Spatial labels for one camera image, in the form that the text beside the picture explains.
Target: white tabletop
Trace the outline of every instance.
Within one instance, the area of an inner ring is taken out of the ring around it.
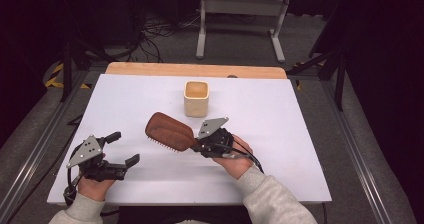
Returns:
[[[203,118],[184,115],[184,84],[209,84],[205,119],[229,117],[223,126],[250,144],[267,175],[273,175],[301,202],[328,202],[331,196],[300,112],[292,85],[282,79],[101,75],[62,163],[48,202],[63,204],[66,163],[89,135],[122,137],[104,148],[105,159],[123,164],[135,154],[140,162],[117,181],[106,200],[116,205],[241,204],[235,180],[209,158],[190,149],[175,153],[149,139],[144,129],[155,112],[187,125],[196,135]],[[78,168],[73,168],[73,177]]]

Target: human hand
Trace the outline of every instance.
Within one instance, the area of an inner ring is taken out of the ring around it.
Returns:
[[[243,146],[250,153],[253,154],[253,150],[250,148],[249,144],[247,144],[245,141],[243,141],[240,137],[236,135],[233,135],[233,137],[233,148],[245,152],[245,150],[241,147]],[[252,160],[250,160],[249,158],[212,158],[212,160],[214,160],[219,165],[223,166],[225,170],[235,179],[239,179],[253,165]]]
[[[115,180],[104,180],[98,182],[96,180],[87,179],[83,176],[78,184],[78,192],[92,200],[102,202],[105,200],[106,193],[113,183],[115,183]]]

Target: beige container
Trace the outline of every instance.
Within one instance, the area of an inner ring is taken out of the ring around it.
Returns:
[[[184,112],[189,117],[208,114],[209,87],[203,81],[188,81],[184,88]]]

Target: person's right arm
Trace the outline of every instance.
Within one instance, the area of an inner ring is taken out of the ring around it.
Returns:
[[[253,153],[249,145],[234,136],[233,147],[244,148]],[[316,223],[312,214],[300,204],[293,194],[273,176],[260,172],[248,158],[214,158],[225,170],[237,179],[236,185],[244,195],[243,204],[250,219],[256,223]]]

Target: person's left hand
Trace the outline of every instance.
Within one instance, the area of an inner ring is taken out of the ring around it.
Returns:
[[[78,192],[92,200],[102,202],[105,200],[107,191],[113,183],[115,183],[115,181],[116,180],[104,180],[98,182],[96,180],[87,179],[83,176],[78,184]]]

